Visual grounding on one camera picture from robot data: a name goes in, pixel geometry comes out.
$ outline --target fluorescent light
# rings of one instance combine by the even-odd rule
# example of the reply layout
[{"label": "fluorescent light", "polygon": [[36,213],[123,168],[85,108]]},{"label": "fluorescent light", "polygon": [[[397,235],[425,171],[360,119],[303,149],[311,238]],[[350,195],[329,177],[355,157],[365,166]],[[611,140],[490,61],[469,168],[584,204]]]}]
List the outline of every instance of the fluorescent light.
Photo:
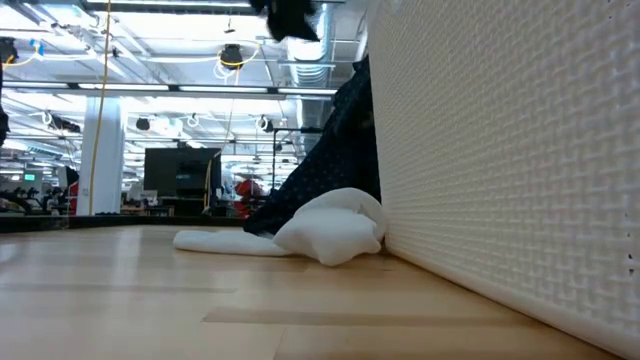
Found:
[{"label": "fluorescent light", "polygon": [[[87,0],[89,3],[106,4],[107,0]],[[251,5],[244,2],[223,2],[223,1],[167,1],[167,0],[111,0],[112,4],[131,5],[168,5],[168,6],[206,6],[206,7],[249,7]]]},{"label": "fluorescent light", "polygon": [[39,162],[39,161],[32,162],[30,164],[33,165],[33,166],[44,166],[44,167],[50,167],[51,166],[51,164],[49,164],[49,163]]},{"label": "fluorescent light", "polygon": [[2,175],[12,175],[12,174],[24,174],[22,170],[0,170],[0,174]]},{"label": "fluorescent light", "polygon": [[29,150],[29,147],[19,141],[15,141],[15,140],[11,140],[11,139],[7,139],[4,142],[4,147],[6,149],[11,149],[11,150],[18,150],[18,151],[27,151]]},{"label": "fluorescent light", "polygon": [[65,83],[48,83],[48,82],[32,82],[32,81],[5,81],[3,86],[6,88],[48,88],[48,89],[66,89]]},{"label": "fluorescent light", "polygon": [[180,86],[182,91],[194,92],[220,92],[220,93],[255,93],[266,94],[269,90],[261,87],[243,87],[243,86]]},{"label": "fluorescent light", "polygon": [[191,146],[194,149],[201,149],[205,147],[204,145],[200,144],[197,141],[187,141],[187,145]]},{"label": "fluorescent light", "polygon": [[312,89],[312,88],[279,88],[280,94],[287,95],[335,95],[335,89]]},{"label": "fluorescent light", "polygon": [[[81,89],[100,90],[102,84],[78,84]],[[167,85],[150,85],[150,84],[107,84],[107,90],[133,90],[133,91],[168,91]]]}]

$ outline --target black object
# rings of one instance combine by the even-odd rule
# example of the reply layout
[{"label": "black object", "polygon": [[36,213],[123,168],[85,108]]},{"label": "black object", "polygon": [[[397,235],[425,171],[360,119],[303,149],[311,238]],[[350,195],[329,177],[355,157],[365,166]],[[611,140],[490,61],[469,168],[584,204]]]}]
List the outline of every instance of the black object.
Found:
[{"label": "black object", "polygon": [[266,133],[273,132],[273,122],[267,119],[264,115],[260,117],[260,120],[258,120],[257,123],[257,126],[262,129],[262,131]]},{"label": "black object", "polygon": [[316,13],[311,0],[249,0],[249,4],[258,14],[267,8],[267,25],[277,41],[287,36],[320,41],[306,20],[307,16]]},{"label": "black object", "polygon": [[159,197],[183,196],[202,199],[210,160],[210,188],[221,187],[222,168],[219,154],[220,149],[216,148],[146,149],[144,189],[157,190]]},{"label": "black object", "polygon": [[49,127],[56,130],[67,130],[74,134],[82,133],[80,126],[53,114],[51,114],[51,123],[49,124]]},{"label": "black object", "polygon": [[353,187],[380,201],[375,127],[362,126],[373,112],[368,59],[354,68],[353,78],[336,94],[335,110],[316,146],[247,219],[245,231],[275,234],[302,205],[335,189]]},{"label": "black object", "polygon": [[[13,46],[13,41],[13,39],[9,38],[0,38],[0,63],[4,64],[11,56],[13,56],[14,59],[18,57],[16,48]],[[2,98],[2,73],[2,66],[0,66],[0,99]],[[2,103],[0,103],[0,148],[4,145],[4,140],[7,138],[7,132],[9,132],[9,116],[4,112]]]},{"label": "black object", "polygon": [[240,53],[240,45],[238,44],[227,44],[224,46],[224,50],[222,50],[222,54],[220,54],[220,60],[222,61],[222,66],[224,66],[227,70],[240,70],[242,69],[242,54]]},{"label": "black object", "polygon": [[149,129],[151,129],[151,124],[149,124],[149,119],[138,118],[138,121],[136,121],[136,128],[141,131],[149,131]]}]

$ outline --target white cloth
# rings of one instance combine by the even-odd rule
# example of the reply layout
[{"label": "white cloth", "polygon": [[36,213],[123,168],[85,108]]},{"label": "white cloth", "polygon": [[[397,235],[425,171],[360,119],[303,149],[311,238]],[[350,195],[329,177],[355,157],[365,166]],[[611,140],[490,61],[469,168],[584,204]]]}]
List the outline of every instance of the white cloth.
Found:
[{"label": "white cloth", "polygon": [[184,230],[173,239],[176,249],[221,254],[286,256],[291,252],[278,247],[273,240],[243,231]]},{"label": "white cloth", "polygon": [[302,206],[270,239],[242,231],[185,230],[174,239],[182,250],[255,256],[307,255],[335,266],[362,253],[377,253],[386,232],[382,206],[352,188],[328,192]]}]

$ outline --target white textured wall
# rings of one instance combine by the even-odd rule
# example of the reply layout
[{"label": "white textured wall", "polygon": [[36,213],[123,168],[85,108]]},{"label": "white textured wall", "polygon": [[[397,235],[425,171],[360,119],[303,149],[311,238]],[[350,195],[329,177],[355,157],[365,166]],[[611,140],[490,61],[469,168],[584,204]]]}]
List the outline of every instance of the white textured wall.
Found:
[{"label": "white textured wall", "polygon": [[640,1],[381,0],[371,20],[389,249],[640,358]]}]

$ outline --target red object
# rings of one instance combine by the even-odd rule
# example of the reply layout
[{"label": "red object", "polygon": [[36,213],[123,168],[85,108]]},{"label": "red object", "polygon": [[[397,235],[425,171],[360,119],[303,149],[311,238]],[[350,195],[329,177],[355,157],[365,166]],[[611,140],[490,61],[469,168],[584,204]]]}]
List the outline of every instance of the red object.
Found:
[{"label": "red object", "polygon": [[75,215],[78,208],[78,182],[69,186],[69,215]]},{"label": "red object", "polygon": [[242,196],[242,200],[235,201],[233,207],[241,218],[246,219],[251,215],[251,196],[262,196],[262,188],[253,180],[245,180],[236,185],[235,190],[238,195]]}]

